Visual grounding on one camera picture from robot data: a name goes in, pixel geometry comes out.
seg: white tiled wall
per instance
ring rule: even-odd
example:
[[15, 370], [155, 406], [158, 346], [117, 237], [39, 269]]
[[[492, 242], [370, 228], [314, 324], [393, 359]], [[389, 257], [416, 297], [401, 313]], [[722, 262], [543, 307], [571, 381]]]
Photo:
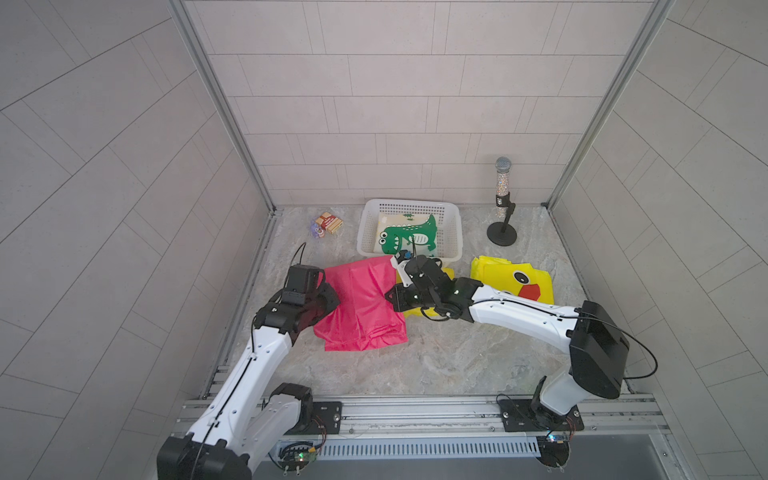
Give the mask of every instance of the white tiled wall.
[[278, 204], [539, 204], [650, 3], [186, 6]]
[[592, 298], [658, 356], [634, 387], [712, 480], [768, 478], [766, 28], [760, 0], [678, 0], [554, 209]]
[[0, 2], [0, 159], [0, 476], [142, 478], [266, 222], [166, 2]]

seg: duck eye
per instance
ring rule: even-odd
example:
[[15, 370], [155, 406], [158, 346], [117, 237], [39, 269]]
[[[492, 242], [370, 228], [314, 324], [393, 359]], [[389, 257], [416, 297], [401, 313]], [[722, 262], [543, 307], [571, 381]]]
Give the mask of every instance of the duck eye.
[[519, 270], [515, 272], [513, 275], [515, 276], [515, 280], [522, 283], [523, 285], [528, 285], [531, 282], [531, 280], [528, 278], [528, 275], [526, 275], [525, 273]]

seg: plastic basket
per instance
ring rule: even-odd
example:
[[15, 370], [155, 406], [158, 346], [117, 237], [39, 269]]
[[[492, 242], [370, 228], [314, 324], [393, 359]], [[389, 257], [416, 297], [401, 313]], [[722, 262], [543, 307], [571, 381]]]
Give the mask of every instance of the plastic basket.
[[374, 253], [376, 228], [379, 214], [432, 214], [437, 220], [437, 251], [443, 264], [455, 262], [462, 257], [462, 218], [458, 207], [446, 202], [425, 202], [420, 200], [368, 200], [362, 211], [360, 229], [357, 231], [357, 252], [364, 257], [382, 257]]

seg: marble floor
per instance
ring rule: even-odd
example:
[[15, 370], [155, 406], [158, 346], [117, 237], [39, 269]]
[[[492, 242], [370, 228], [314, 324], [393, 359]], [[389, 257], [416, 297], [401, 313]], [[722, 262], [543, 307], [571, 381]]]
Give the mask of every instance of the marble floor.
[[[558, 305], [580, 306], [586, 297], [546, 209], [519, 207], [511, 225], [518, 240], [498, 247], [485, 236], [495, 219], [493, 206], [460, 207], [464, 249], [451, 265], [457, 276], [469, 276], [477, 255], [504, 257], [547, 270]], [[253, 318], [283, 284], [293, 252], [307, 242], [303, 263], [320, 267], [361, 260], [356, 250], [361, 207], [332, 207], [327, 211], [344, 220], [336, 235], [322, 239], [310, 235], [309, 225], [324, 211], [316, 207], [287, 207], [278, 224], [247, 307]], [[240, 358], [248, 341], [245, 322], [231, 359]], [[554, 347], [529, 336], [493, 325], [456, 320], [430, 322], [418, 316], [406, 319], [409, 341], [365, 352], [326, 352], [324, 341], [305, 330], [278, 367], [267, 392], [282, 382], [311, 386], [316, 395], [451, 395], [507, 392], [532, 394], [543, 375], [554, 372], [567, 359]]]

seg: duck beak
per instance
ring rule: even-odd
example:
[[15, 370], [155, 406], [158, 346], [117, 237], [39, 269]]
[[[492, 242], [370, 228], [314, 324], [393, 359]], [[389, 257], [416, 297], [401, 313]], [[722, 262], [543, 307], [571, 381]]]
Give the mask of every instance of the duck beak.
[[538, 298], [541, 296], [541, 289], [539, 289], [538, 285], [536, 284], [523, 285], [523, 287], [520, 289], [520, 293], [518, 293], [518, 296], [527, 298], [529, 300], [538, 300]]

